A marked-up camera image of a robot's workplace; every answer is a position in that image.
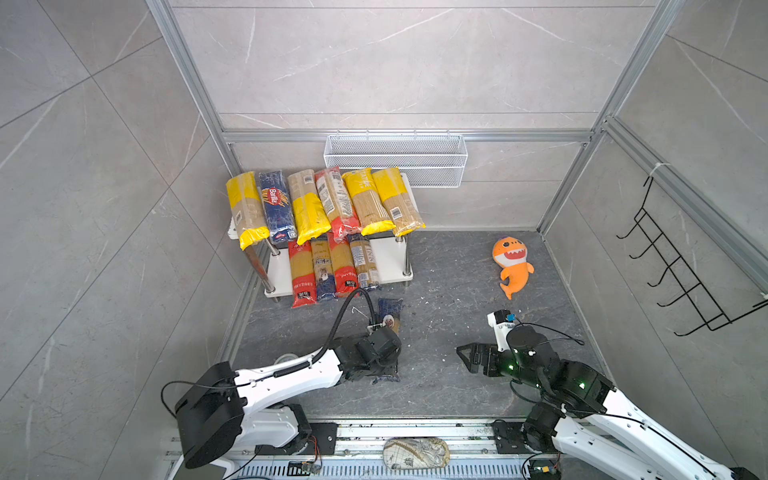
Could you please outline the tan yellow pasta bag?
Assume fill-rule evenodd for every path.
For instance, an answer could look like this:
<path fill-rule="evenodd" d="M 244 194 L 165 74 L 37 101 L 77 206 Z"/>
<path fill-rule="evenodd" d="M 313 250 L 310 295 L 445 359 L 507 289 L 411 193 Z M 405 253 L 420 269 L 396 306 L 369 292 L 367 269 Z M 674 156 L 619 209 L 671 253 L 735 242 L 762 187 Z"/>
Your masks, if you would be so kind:
<path fill-rule="evenodd" d="M 306 169 L 288 176 L 298 245 L 304 245 L 331 230 L 330 221 L 318 195 L 314 175 L 313 170 Z"/>

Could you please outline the blue Barilla spaghetti box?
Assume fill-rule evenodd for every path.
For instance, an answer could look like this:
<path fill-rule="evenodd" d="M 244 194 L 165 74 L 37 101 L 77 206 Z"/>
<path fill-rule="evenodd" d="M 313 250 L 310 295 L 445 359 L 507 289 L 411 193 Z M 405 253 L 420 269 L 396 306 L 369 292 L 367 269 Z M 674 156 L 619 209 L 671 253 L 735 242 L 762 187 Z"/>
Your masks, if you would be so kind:
<path fill-rule="evenodd" d="M 258 188 L 271 241 L 279 244 L 296 240 L 298 232 L 283 172 L 260 172 Z"/>

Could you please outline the long yellow spaghetti bag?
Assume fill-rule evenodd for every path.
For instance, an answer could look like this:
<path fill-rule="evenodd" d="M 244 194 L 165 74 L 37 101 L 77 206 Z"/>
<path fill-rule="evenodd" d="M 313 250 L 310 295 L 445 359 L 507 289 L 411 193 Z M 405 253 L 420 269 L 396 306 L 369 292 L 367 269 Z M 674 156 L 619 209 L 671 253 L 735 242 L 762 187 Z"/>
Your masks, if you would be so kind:
<path fill-rule="evenodd" d="M 226 182 L 234 227 L 241 250 L 246 250 L 270 236 L 255 173 L 245 172 Z"/>

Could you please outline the red yellow spaghetti bag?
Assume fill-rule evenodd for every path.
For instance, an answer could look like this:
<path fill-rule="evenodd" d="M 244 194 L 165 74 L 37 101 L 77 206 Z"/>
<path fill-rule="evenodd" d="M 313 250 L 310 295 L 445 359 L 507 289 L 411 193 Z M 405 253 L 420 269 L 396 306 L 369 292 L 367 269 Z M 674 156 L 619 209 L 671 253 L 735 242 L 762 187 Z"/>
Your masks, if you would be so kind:
<path fill-rule="evenodd" d="M 290 242 L 288 247 L 293 308 L 317 303 L 316 278 L 311 245 Z"/>

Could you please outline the yellow spaghetti bag with barcode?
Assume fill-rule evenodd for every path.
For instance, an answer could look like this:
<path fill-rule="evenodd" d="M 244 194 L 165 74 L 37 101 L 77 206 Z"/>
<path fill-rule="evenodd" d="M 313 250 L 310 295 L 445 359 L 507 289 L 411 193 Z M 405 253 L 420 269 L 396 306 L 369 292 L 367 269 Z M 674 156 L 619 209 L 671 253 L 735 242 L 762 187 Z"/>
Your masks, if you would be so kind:
<path fill-rule="evenodd" d="M 376 171 L 372 178 L 380 200 L 394 224 L 393 233 L 396 237 L 425 227 L 398 168 Z"/>

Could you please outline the blue yellow Ankara pasta bag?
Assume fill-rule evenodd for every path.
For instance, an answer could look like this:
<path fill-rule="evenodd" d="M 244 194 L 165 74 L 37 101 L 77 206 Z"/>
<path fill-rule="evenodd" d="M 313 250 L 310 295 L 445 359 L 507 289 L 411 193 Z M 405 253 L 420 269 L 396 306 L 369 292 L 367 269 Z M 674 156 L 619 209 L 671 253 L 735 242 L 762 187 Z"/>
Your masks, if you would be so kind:
<path fill-rule="evenodd" d="M 383 327 L 390 328 L 396 335 L 399 335 L 401 325 L 401 312 L 403 308 L 402 299 L 393 298 L 380 298 L 378 300 L 378 317 L 377 322 L 372 325 L 374 331 Z M 390 365 L 387 365 L 383 373 L 377 376 L 372 384 L 384 383 L 384 382 L 399 382 L 400 376 L 398 371 L 398 360 L 394 360 Z"/>

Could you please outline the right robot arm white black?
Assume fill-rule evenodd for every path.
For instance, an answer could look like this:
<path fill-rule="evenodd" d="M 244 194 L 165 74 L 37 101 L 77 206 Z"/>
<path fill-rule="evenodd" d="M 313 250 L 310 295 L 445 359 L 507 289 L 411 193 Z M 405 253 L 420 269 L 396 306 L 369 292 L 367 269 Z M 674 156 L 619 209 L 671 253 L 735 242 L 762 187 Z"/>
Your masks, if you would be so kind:
<path fill-rule="evenodd" d="M 519 436 L 535 454 L 575 457 L 615 479 L 751 479 L 677 437 L 591 366 L 561 358 L 528 324 L 499 323 L 493 344 L 457 348 L 472 373 L 539 393 Z"/>

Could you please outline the red spaghetti bag with label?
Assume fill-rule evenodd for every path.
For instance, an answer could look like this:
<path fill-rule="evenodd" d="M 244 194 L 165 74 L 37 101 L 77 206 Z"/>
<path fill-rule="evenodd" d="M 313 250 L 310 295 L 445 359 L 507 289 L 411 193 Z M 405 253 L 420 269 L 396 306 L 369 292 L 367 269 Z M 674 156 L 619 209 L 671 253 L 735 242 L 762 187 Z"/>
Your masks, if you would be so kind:
<path fill-rule="evenodd" d="M 330 233 L 336 243 L 349 235 L 360 234 L 362 225 L 338 167 L 324 169 L 314 175 L 320 202 L 330 222 Z"/>

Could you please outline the dark blue pasta bag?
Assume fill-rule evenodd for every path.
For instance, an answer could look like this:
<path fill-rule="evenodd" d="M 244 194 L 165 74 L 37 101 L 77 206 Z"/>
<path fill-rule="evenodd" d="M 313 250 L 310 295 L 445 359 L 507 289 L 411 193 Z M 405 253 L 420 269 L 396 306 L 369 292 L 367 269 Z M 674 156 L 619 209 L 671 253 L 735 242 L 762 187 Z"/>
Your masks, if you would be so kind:
<path fill-rule="evenodd" d="M 310 244 L 312 249 L 317 301 L 324 302 L 332 300 L 336 297 L 336 283 L 329 242 L 326 239 L 313 239 Z"/>

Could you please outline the clear blue spaghetti bag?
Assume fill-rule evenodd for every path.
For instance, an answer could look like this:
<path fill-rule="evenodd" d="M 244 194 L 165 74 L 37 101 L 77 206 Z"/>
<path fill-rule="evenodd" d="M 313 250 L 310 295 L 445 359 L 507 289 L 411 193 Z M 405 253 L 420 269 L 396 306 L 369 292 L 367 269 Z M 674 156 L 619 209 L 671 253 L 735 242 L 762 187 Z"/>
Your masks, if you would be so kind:
<path fill-rule="evenodd" d="M 359 286 L 365 290 L 378 289 L 381 281 L 370 241 L 361 234 L 352 234 L 348 242 Z"/>

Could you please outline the yellow wholewheat spaghetti bag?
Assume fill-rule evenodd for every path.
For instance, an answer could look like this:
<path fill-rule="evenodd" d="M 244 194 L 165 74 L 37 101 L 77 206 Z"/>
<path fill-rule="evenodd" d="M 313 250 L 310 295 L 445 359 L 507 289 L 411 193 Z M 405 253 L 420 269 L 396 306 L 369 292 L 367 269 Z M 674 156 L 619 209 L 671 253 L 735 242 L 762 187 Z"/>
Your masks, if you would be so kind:
<path fill-rule="evenodd" d="M 363 236 L 388 232 L 395 228 L 380 200 L 370 168 L 343 173 L 342 179 L 360 221 Z"/>

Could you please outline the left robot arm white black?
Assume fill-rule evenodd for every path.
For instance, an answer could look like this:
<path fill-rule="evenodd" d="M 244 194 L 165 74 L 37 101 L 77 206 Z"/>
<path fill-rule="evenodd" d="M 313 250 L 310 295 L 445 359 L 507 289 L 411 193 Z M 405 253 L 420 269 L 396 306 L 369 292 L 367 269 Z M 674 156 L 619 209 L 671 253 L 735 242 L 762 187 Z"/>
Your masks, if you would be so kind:
<path fill-rule="evenodd" d="M 206 466 L 226 454 L 257 447 L 291 455 L 313 435 L 303 408 L 288 401 L 392 370 L 402 343 L 383 326 L 367 334 L 332 339 L 320 349 L 268 367 L 233 370 L 229 362 L 210 367 L 172 409 L 183 465 Z"/>

